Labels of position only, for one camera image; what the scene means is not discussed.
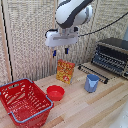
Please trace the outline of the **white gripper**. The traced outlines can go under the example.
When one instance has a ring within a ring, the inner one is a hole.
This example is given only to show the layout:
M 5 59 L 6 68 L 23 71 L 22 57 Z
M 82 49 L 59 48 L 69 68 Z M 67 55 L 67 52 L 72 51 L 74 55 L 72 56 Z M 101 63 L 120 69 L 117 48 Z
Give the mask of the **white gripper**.
M 75 44 L 78 41 L 78 28 L 69 29 L 50 29 L 45 33 L 45 45 L 51 48 L 56 46 Z M 68 54 L 69 48 L 65 48 L 65 54 Z M 53 58 L 56 56 L 56 50 L 53 50 Z

